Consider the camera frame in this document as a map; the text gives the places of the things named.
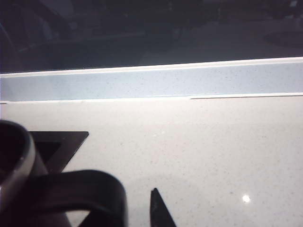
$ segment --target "window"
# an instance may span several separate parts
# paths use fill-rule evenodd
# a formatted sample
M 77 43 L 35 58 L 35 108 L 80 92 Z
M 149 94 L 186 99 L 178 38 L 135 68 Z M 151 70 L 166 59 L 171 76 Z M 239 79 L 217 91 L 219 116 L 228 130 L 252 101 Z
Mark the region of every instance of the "window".
M 303 56 L 303 0 L 1 0 L 1 72 Z

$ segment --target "black object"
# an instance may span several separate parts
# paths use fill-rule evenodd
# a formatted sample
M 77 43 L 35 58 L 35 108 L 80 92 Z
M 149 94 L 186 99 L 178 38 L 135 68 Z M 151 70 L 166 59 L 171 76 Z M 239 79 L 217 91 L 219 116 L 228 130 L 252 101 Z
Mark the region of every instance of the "black object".
M 292 17 L 302 16 L 303 0 L 68 2 L 0 0 L 2 73 L 298 57 L 303 53 L 258 39 L 264 30 L 299 29 Z M 237 50 L 239 44 L 245 51 Z M 205 45 L 211 54 L 203 51 Z M 144 57 L 151 52 L 154 57 Z
M 1 226 L 69 227 L 64 212 L 72 210 L 90 211 L 81 227 L 127 226 L 125 191 L 113 176 L 48 174 L 30 133 L 13 122 L 0 121 L 0 139 Z
M 151 192 L 151 227 L 176 227 L 157 188 Z
M 30 131 L 50 174 L 60 173 L 88 137 L 87 131 Z

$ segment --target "silver rim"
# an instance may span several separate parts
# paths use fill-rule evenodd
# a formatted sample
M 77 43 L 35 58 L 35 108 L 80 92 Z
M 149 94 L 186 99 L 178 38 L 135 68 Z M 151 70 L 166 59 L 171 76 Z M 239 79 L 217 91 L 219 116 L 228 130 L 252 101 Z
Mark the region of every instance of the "silver rim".
M 5 177 L 0 184 L 0 212 L 3 211 L 19 193 L 26 179 L 28 178 L 34 161 L 35 146 L 30 134 L 22 126 L 8 121 L 0 121 L 1 124 L 8 124 L 15 127 L 25 139 L 23 151 L 13 170 Z

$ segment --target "glass pane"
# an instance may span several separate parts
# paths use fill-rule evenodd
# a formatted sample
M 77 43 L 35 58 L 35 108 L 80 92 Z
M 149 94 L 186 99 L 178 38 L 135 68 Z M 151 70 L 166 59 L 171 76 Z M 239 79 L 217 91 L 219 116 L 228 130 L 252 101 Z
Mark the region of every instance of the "glass pane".
M 303 0 L 2 0 L 1 72 L 303 56 Z

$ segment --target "white countertop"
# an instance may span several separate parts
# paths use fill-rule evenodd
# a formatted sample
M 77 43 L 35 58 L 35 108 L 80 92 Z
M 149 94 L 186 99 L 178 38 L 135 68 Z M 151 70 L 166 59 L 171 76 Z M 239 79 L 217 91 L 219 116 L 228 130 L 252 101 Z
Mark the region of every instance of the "white countertop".
M 0 99 L 302 95 L 302 75 L 303 57 L 8 73 L 1 74 Z
M 28 130 L 89 131 L 65 171 L 116 176 L 131 227 L 149 226 L 154 187 L 178 227 L 303 226 L 302 116 L 303 96 L 1 105 Z

